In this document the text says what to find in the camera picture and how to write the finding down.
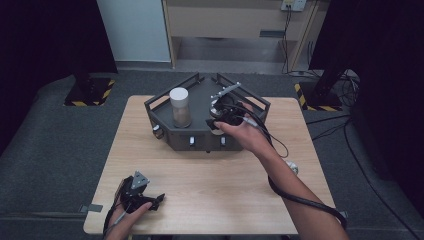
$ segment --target hand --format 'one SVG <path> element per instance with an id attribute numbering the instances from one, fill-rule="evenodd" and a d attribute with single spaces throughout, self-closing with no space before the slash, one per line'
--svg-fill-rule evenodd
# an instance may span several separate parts
<path id="1" fill-rule="evenodd" d="M 243 106 L 253 112 L 251 105 L 243 103 Z M 253 127 L 249 123 L 243 121 L 239 126 L 232 126 L 224 122 L 215 122 L 215 126 L 221 129 L 224 133 L 233 136 L 240 145 L 254 154 L 263 150 L 273 149 L 265 138 L 262 130 Z"/>
<path id="2" fill-rule="evenodd" d="M 116 239 L 125 239 L 130 234 L 132 226 L 143 216 L 149 208 L 152 206 L 151 202 L 145 203 L 141 205 L 137 210 L 133 213 L 126 213 L 125 216 L 121 219 L 121 221 L 112 226 L 113 223 L 121 216 L 123 212 L 125 212 L 124 207 L 121 204 L 121 201 L 118 198 L 116 203 L 117 207 L 112 214 L 112 217 L 109 221 L 109 232 L 106 235 L 106 239 L 116 240 Z"/>

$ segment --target person's right hand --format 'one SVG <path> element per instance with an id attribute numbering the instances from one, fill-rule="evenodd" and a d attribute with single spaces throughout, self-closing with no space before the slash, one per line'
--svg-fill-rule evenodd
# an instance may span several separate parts
<path id="1" fill-rule="evenodd" d="M 243 103 L 243 106 L 248 110 L 253 111 L 251 105 Z M 262 130 L 253 127 L 245 121 L 238 126 L 232 126 L 225 122 L 215 122 L 215 126 L 221 129 L 224 133 L 233 136 L 244 149 L 251 151 L 254 154 L 272 148 L 266 140 Z"/>

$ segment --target white wall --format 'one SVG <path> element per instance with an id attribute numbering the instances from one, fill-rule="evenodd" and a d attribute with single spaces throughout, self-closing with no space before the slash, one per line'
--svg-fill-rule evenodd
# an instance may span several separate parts
<path id="1" fill-rule="evenodd" d="M 115 61 L 171 62 L 161 0 L 97 0 Z"/>

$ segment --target black curtain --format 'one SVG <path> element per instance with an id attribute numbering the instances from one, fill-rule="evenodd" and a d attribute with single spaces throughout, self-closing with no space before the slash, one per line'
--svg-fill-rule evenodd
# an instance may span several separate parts
<path id="1" fill-rule="evenodd" d="M 3 0 L 0 35 L 0 154 L 40 87 L 117 72 L 95 0 Z"/>
<path id="2" fill-rule="evenodd" d="M 423 12 L 420 0 L 332 1 L 310 69 L 327 70 L 335 57 L 358 74 L 355 126 L 424 217 Z"/>

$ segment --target person's left hand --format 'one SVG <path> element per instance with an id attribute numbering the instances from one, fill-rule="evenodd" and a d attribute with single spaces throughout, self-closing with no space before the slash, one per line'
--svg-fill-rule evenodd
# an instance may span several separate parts
<path id="1" fill-rule="evenodd" d="M 113 223 L 118 219 L 119 216 L 125 211 L 124 207 L 121 204 L 121 201 L 117 200 L 117 207 L 112 214 L 112 217 L 109 221 L 109 228 L 113 225 Z M 108 240 L 115 239 L 125 239 L 130 234 L 132 226 L 146 213 L 149 208 L 152 206 L 151 202 L 145 203 L 141 205 L 137 210 L 135 210 L 131 214 L 125 214 L 125 216 L 121 219 L 121 221 L 113 226 L 107 233 L 106 238 Z"/>

